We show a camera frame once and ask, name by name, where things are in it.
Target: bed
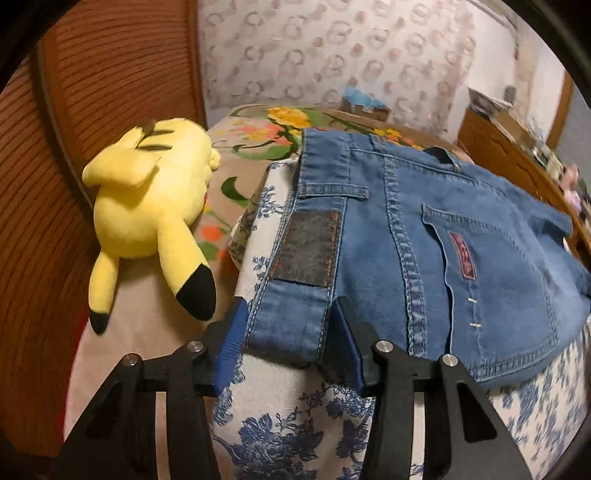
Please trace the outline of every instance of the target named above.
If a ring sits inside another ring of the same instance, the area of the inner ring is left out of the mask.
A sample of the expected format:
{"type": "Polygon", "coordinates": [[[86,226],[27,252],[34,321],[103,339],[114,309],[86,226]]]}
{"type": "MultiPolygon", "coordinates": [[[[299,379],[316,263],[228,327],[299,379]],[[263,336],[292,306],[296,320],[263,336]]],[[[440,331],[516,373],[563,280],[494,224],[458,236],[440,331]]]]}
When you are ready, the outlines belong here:
{"type": "MultiPolygon", "coordinates": [[[[210,136],[222,154],[207,205],[193,226],[214,272],[217,308],[223,316],[235,291],[250,300],[268,266],[303,128],[382,135],[413,148],[438,145],[471,159],[454,145],[402,127],[343,112],[245,105],[218,122],[210,136]]],[[[168,355],[202,333],[176,302],[149,258],[121,267],[109,327],[97,337],[86,326],[74,361],[64,435],[119,359],[168,355]]],[[[487,391],[513,435],[534,478],[555,464],[587,414],[586,361],[591,326],[540,375],[519,385],[487,391]]],[[[168,477],[164,404],[158,399],[159,478],[168,477]]],[[[371,425],[371,399],[340,385],[244,355],[232,385],[211,405],[212,435],[222,478],[355,479],[371,425]]],[[[422,477],[424,412],[415,402],[411,477],[422,477]]]]}

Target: pikachu plush toy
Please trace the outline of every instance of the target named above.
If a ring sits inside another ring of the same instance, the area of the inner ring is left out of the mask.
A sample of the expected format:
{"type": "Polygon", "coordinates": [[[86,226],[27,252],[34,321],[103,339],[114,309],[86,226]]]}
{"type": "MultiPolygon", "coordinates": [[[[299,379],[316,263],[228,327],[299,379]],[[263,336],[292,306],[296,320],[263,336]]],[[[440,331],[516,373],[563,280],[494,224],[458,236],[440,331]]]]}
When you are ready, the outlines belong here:
{"type": "Polygon", "coordinates": [[[94,221],[101,250],[88,293],[96,333],[109,322],[120,258],[158,253],[178,302],[197,319],[213,316],[212,272],[189,225],[203,209],[219,161],[205,130],[174,118],[130,130],[85,167],[84,184],[100,186],[94,221]]]}

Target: blue floral fabric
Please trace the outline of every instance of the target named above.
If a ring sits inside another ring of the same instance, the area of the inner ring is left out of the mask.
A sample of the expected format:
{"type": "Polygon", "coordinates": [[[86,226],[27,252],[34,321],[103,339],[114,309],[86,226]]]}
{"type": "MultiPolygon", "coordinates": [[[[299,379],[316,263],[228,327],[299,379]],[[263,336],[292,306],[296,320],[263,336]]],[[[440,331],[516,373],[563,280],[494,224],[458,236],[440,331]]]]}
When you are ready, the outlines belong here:
{"type": "MultiPolygon", "coordinates": [[[[297,160],[267,170],[230,236],[241,269],[236,294],[251,301],[260,286],[291,194],[297,160]]],[[[587,414],[585,357],[588,323],[542,373],[486,393],[507,425],[535,479],[555,464],[587,414]]],[[[355,480],[359,478],[374,411],[329,372],[277,365],[244,355],[220,396],[212,435],[222,478],[237,480],[355,480]]],[[[415,397],[413,464],[423,476],[424,405],[415,397]]]]}

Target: denim fabric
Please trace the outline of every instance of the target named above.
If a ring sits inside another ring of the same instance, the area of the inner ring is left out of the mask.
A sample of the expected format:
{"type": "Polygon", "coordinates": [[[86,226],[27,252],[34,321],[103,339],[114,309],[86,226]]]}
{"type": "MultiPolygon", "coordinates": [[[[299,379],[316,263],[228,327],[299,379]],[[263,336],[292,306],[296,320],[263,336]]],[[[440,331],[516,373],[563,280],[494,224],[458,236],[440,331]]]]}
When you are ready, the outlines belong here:
{"type": "Polygon", "coordinates": [[[328,307],[347,296],[360,319],[411,355],[451,352],[487,385],[525,380],[589,314],[589,273],[563,247],[570,231],[567,215],[441,150],[307,130],[246,345],[299,365],[318,361],[328,307]],[[294,212],[340,225],[320,232],[318,222],[300,222],[300,234],[288,235],[294,212]],[[328,275],[313,277],[321,283],[301,281],[298,263],[311,255],[319,265],[311,268],[328,275]]]}

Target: brown leather label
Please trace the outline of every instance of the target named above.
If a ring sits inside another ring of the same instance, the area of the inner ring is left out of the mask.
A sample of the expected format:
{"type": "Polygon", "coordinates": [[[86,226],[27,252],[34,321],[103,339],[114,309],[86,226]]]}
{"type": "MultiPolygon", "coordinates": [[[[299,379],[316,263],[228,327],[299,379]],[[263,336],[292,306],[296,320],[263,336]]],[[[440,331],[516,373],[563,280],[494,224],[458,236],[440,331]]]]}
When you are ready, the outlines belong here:
{"type": "Polygon", "coordinates": [[[271,278],[315,287],[331,285],[339,229],[340,212],[293,212],[271,278]]]}

